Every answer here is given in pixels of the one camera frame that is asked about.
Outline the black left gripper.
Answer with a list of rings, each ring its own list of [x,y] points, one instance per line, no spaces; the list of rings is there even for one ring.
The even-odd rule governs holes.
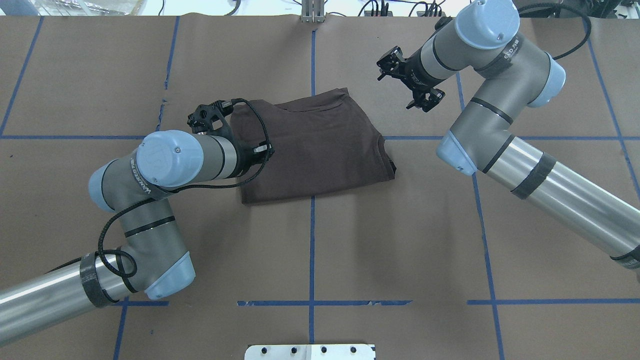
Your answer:
[[[256,146],[251,146],[244,141],[236,141],[234,148],[237,155],[237,161],[233,170],[233,176],[242,176],[250,170],[251,167],[268,161],[274,154],[275,150],[270,141],[261,141]]]

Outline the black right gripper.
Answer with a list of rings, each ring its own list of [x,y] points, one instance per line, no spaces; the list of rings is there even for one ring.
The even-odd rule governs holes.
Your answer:
[[[400,80],[412,93],[412,100],[406,109],[422,109],[425,113],[436,107],[446,93],[436,86],[443,82],[430,75],[422,64],[421,51],[416,50],[410,57],[404,57],[399,46],[394,46],[384,53],[375,63],[381,75],[381,81],[386,76]]]

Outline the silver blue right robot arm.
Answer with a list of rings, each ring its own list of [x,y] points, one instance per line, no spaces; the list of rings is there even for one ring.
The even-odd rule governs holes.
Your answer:
[[[486,174],[615,264],[638,273],[638,208],[512,131],[519,116],[548,105],[567,78],[558,61],[520,27],[512,1],[473,1],[439,23],[413,54],[395,46],[382,55],[376,63],[380,78],[400,80],[411,92],[407,108],[429,112],[445,96],[441,83],[473,70],[482,84],[443,135],[439,159],[466,176]]]

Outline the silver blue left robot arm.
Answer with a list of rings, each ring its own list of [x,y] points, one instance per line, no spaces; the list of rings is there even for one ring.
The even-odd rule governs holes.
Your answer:
[[[96,170],[90,197],[112,213],[97,249],[1,292],[2,346],[137,292],[158,300],[185,289],[195,270],[169,196],[242,177],[273,153],[269,137],[250,146],[224,130],[162,130]]]

